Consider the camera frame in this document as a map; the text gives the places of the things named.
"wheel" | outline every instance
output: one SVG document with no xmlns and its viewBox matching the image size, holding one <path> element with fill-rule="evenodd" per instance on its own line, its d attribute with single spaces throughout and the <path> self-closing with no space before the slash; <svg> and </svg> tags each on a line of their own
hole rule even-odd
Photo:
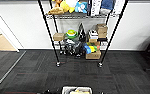
<svg viewBox="0 0 150 94">
<path fill-rule="evenodd" d="M 59 66 L 60 66 L 60 62 L 57 62 L 57 63 L 56 63 L 56 66 L 59 67 Z"/>
<path fill-rule="evenodd" d="M 62 55 L 63 54 L 63 51 L 60 51 L 60 55 Z"/>
<path fill-rule="evenodd" d="M 99 63 L 98 63 L 98 67 L 100 67 L 100 68 L 101 68 L 101 67 L 102 67 L 102 65 L 103 65 L 103 64 L 102 64 L 101 62 L 99 62 Z"/>
</svg>

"floor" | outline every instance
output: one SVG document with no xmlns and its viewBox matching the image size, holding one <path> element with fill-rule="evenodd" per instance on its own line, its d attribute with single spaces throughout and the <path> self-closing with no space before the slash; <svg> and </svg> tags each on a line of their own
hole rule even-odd
<svg viewBox="0 0 150 94">
<path fill-rule="evenodd" d="M 23 52 L 0 52 L 0 75 Z M 150 94 L 150 71 L 143 70 L 150 67 L 150 56 L 145 52 L 108 51 L 102 68 L 97 67 L 99 60 L 59 59 L 57 67 L 53 51 L 26 50 L 0 84 L 0 94 L 61 92 L 63 86 L 91 87 L 93 94 Z"/>
<path fill-rule="evenodd" d="M 0 51 L 16 51 L 3 35 L 0 35 Z"/>
</svg>

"chrome wire shelf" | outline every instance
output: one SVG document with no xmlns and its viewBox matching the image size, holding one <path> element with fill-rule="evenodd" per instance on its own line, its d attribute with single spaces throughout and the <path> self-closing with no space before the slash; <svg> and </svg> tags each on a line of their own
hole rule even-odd
<svg viewBox="0 0 150 94">
<path fill-rule="evenodd" d="M 87 14 L 84 13 L 65 13 L 63 15 L 45 15 L 47 19 L 85 19 L 85 18 L 106 18 L 107 15 L 96 15 L 96 16 L 87 16 Z M 110 17 L 118 17 L 119 15 L 117 14 L 110 14 Z"/>
</svg>

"blue object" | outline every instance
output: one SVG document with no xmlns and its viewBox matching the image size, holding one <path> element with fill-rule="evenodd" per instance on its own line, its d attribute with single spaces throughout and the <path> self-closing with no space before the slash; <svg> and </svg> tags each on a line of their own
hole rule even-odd
<svg viewBox="0 0 150 94">
<path fill-rule="evenodd" d="M 90 49 L 90 47 L 87 45 L 87 43 L 84 44 L 84 48 L 85 48 L 86 54 L 91 53 L 91 49 Z"/>
<path fill-rule="evenodd" d="M 113 0 L 102 0 L 101 8 L 113 10 Z"/>
<path fill-rule="evenodd" d="M 77 2 L 75 6 L 75 12 L 87 13 L 87 2 Z"/>
</svg>

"box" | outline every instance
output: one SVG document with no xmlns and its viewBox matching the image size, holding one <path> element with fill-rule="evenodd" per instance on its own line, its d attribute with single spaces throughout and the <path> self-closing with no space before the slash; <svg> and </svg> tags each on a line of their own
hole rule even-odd
<svg viewBox="0 0 150 94">
<path fill-rule="evenodd" d="M 89 42 L 97 42 L 97 39 L 89 39 Z"/>
<path fill-rule="evenodd" d="M 100 59 L 101 57 L 101 52 L 96 51 L 94 53 L 86 54 L 86 59 Z"/>
<path fill-rule="evenodd" d="M 62 94 L 71 94 L 71 91 L 75 91 L 75 90 L 79 90 L 82 92 L 89 92 L 86 94 L 92 94 L 92 90 L 90 87 L 74 87 L 74 86 L 64 86 L 62 89 Z"/>
<path fill-rule="evenodd" d="M 97 24 L 96 25 L 96 31 L 98 34 L 100 33 L 107 33 L 108 27 L 106 24 Z"/>
<path fill-rule="evenodd" d="M 99 33 L 98 38 L 106 38 L 107 33 Z"/>
<path fill-rule="evenodd" d="M 53 40 L 54 41 L 62 41 L 65 38 L 65 34 L 64 33 L 55 33 L 53 35 Z"/>
</svg>

